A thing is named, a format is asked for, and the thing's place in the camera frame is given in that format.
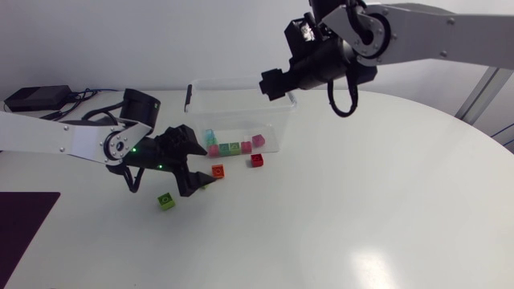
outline lego brick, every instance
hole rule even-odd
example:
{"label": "lego brick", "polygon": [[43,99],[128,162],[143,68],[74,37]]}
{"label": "lego brick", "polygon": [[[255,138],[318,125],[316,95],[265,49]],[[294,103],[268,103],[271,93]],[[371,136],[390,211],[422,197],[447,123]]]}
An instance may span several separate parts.
{"label": "lego brick", "polygon": [[217,145],[217,144],[218,144],[218,140],[216,140],[215,137],[207,139],[207,148],[210,147],[211,145]]}
{"label": "lego brick", "polygon": [[239,143],[230,143],[230,154],[232,156],[241,154],[241,147]]}
{"label": "lego brick", "polygon": [[206,130],[206,140],[214,139],[216,136],[214,135],[214,131],[212,129]]}
{"label": "lego brick", "polygon": [[256,148],[260,148],[260,147],[262,147],[266,143],[266,140],[264,140],[264,136],[263,135],[257,135],[257,136],[253,136],[251,138],[251,142],[254,143],[254,146]]}
{"label": "lego brick", "polygon": [[250,141],[242,141],[241,142],[241,153],[251,153],[251,142]]}
{"label": "lego brick", "polygon": [[219,155],[230,156],[230,145],[229,144],[219,144]]}
{"label": "lego brick", "polygon": [[263,155],[261,155],[261,154],[251,155],[251,166],[252,167],[256,168],[256,167],[260,167],[263,165],[264,165]]}
{"label": "lego brick", "polygon": [[175,207],[175,201],[171,198],[169,193],[165,193],[162,196],[158,197],[159,205],[161,205],[161,209],[168,210]]}
{"label": "lego brick", "polygon": [[209,148],[207,148],[207,152],[209,152],[209,157],[219,157],[218,145],[211,145]]}
{"label": "lego brick", "polygon": [[215,178],[224,178],[225,177],[225,169],[223,165],[213,165],[212,166],[212,176]]}

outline red block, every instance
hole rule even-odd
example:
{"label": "red block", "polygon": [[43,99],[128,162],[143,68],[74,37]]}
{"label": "red block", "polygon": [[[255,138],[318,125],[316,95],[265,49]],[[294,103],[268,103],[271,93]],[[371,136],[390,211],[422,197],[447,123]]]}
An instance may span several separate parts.
{"label": "red block", "polygon": [[241,142],[241,153],[251,153],[251,142],[250,141],[242,141]]}
{"label": "red block", "polygon": [[251,166],[252,167],[256,168],[256,167],[260,167],[263,165],[264,165],[263,155],[261,155],[261,154],[251,155]]}
{"label": "red block", "polygon": [[254,143],[256,148],[262,147],[266,143],[263,135],[252,136],[251,141]]}
{"label": "red block", "polygon": [[212,166],[212,176],[215,178],[224,178],[225,177],[225,169],[223,165],[213,165]]}
{"label": "red block", "polygon": [[219,157],[219,147],[217,144],[209,146],[209,157]]}

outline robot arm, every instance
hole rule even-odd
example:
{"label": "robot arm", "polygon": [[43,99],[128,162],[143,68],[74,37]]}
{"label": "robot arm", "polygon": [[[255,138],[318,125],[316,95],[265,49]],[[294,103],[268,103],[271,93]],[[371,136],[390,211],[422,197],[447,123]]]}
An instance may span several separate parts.
{"label": "robot arm", "polygon": [[[366,5],[362,0],[310,0],[313,13],[291,21],[285,35],[290,69],[266,71],[263,94],[275,100],[293,89],[328,84],[337,115],[357,108],[357,85],[372,81],[377,66],[442,59],[514,69],[513,16],[454,14],[419,4]],[[333,80],[347,77],[353,105],[340,111]]]}
{"label": "robot arm", "polygon": [[[155,138],[147,137],[157,120],[160,102],[152,96],[127,89],[124,101],[89,112],[82,120],[54,122],[0,112],[0,149],[17,152],[67,154],[107,166],[124,177],[133,193],[145,169],[173,173],[179,193],[189,197],[215,179],[204,173],[191,173],[187,155],[206,155],[191,128],[168,128]],[[120,118],[109,111],[121,108]],[[91,121],[96,114],[108,113],[108,122]],[[139,168],[135,177],[129,166]]]}

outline pink block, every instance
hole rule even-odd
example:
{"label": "pink block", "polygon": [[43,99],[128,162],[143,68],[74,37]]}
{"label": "pink block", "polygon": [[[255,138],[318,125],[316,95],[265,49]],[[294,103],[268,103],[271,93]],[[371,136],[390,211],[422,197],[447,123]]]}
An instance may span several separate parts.
{"label": "pink block", "polygon": [[218,157],[219,147],[217,144],[213,144],[209,147],[209,157]]}
{"label": "pink block", "polygon": [[241,142],[241,153],[251,153],[251,142],[250,141],[242,141]]}
{"label": "pink block", "polygon": [[251,138],[251,141],[254,143],[254,146],[256,148],[262,147],[266,143],[266,140],[264,140],[264,136],[263,135],[253,136]]}

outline dark mat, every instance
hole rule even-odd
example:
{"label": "dark mat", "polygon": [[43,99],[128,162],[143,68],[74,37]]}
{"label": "dark mat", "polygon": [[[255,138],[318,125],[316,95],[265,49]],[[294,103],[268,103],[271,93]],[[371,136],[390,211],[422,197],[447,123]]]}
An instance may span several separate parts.
{"label": "dark mat", "polygon": [[60,195],[0,193],[0,288],[6,286],[23,253]]}

